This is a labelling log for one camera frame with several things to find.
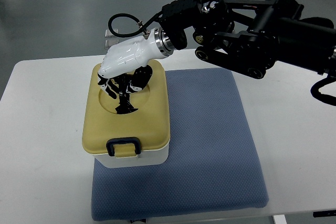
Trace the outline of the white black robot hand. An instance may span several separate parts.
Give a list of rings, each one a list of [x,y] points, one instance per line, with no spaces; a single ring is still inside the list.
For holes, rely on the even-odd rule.
[[[161,27],[152,29],[148,38],[138,36],[112,46],[98,70],[98,85],[113,99],[124,92],[139,92],[152,75],[147,66],[149,60],[164,59],[174,49]]]

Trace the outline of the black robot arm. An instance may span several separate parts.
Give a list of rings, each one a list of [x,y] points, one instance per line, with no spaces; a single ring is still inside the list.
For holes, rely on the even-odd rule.
[[[277,61],[323,75],[311,95],[335,105],[320,89],[335,82],[335,27],[323,17],[301,18],[295,0],[176,0],[151,18],[159,56],[187,45],[186,28],[194,29],[196,56],[210,64],[261,79]]]

